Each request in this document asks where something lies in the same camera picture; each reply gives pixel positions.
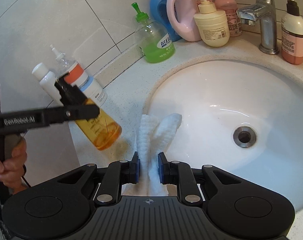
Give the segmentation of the left hand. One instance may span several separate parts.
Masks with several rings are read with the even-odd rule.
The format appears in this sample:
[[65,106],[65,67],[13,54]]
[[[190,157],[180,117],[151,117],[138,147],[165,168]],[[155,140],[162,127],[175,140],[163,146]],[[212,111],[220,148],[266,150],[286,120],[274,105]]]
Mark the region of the left hand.
[[14,194],[27,189],[22,182],[24,164],[27,160],[26,141],[22,138],[13,148],[11,158],[0,161],[0,182],[9,187]]

